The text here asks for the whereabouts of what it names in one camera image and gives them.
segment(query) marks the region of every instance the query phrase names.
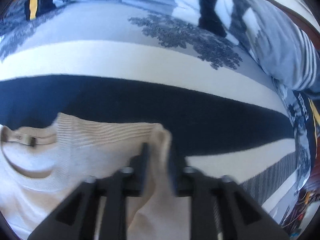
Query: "cream stripe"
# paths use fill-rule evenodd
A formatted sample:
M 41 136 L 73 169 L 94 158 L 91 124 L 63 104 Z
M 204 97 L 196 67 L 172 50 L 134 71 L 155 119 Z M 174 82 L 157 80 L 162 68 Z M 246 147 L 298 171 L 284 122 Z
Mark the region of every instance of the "cream stripe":
M 262 205 L 262 208 L 269 213 L 281 200 L 281 198 L 289 191 L 289 189 L 297 181 L 297 171 L 292 173 L 289 178 L 268 198 Z
M 255 104 L 287 115 L 277 93 L 228 68 L 169 49 L 116 41 L 49 44 L 8 56 L 1 80 L 73 74 L 160 83 Z
M 246 151 L 221 155 L 189 156 L 187 163 L 208 176 L 231 175 L 242 183 L 295 151 L 294 139 L 283 139 Z
M 30 0 L 29 9 L 30 9 L 30 20 L 32 20 L 36 17 L 36 12 L 38 9 L 38 0 Z

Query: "gray striped fabric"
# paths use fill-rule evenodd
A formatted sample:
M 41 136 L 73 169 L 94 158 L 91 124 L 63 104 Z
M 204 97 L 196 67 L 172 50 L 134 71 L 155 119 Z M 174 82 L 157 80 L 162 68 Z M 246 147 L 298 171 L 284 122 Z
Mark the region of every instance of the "gray striped fabric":
M 243 182 L 241 187 L 262 205 L 297 167 L 296 153 L 290 153 L 253 178 Z

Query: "beige sweater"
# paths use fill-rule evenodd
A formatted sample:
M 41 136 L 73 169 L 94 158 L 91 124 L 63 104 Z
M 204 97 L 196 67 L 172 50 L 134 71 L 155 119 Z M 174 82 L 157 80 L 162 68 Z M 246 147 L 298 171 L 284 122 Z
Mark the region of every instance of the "beige sweater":
M 27 145 L 30 137 L 35 147 Z M 0 210 L 27 239 L 81 181 L 112 175 L 140 154 L 143 142 L 151 146 L 150 168 L 142 198 L 128 199 L 128 239 L 188 239 L 189 199 L 171 192 L 166 172 L 171 136 L 160 124 L 97 123 L 59 114 L 45 129 L 2 127 Z

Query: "clothing tag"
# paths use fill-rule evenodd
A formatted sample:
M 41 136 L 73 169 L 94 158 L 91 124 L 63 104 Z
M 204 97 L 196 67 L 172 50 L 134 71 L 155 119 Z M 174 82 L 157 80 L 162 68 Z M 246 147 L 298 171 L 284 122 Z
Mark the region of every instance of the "clothing tag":
M 36 138 L 25 133 L 12 132 L 8 137 L 8 142 L 18 142 L 24 145 L 34 147 L 36 145 Z

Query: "neckline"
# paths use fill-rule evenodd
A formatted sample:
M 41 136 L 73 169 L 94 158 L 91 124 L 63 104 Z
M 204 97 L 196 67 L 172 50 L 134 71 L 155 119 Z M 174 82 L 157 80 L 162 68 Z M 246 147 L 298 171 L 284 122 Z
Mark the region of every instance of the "neckline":
M 1 127 L 0 135 L 0 163 L 3 164 L 6 172 L 23 187 L 43 192 L 57 191 L 63 189 L 69 176 L 69 163 L 71 157 L 71 136 L 73 131 L 73 118 L 66 114 L 58 114 L 57 119 L 49 127 L 38 129 L 28 128 L 28 135 L 34 136 L 33 132 L 55 132 L 57 138 L 56 147 L 56 163 L 52 169 L 52 172 L 45 178 L 30 178 L 15 170 L 8 162 L 3 144 L 6 143 L 2 140 L 3 133 L 9 129 L 6 126 Z

